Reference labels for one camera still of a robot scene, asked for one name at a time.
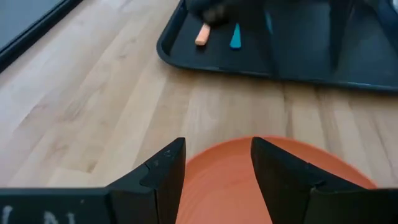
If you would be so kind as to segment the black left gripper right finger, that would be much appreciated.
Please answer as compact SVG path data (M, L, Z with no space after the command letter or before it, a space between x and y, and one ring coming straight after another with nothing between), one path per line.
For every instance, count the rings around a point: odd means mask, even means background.
M335 193L363 189L260 137L252 138L251 160L273 223L303 223L312 190Z

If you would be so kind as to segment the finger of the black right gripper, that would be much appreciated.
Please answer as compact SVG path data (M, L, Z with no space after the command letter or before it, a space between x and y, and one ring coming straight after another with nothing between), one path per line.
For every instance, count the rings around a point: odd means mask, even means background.
M234 0L186 0L188 12L210 26L228 22L235 5Z

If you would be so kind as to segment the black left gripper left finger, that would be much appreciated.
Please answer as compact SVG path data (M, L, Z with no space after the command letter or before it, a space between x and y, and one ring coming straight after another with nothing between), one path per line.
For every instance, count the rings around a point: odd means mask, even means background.
M174 224L186 159L185 138L176 138L109 187L111 222Z

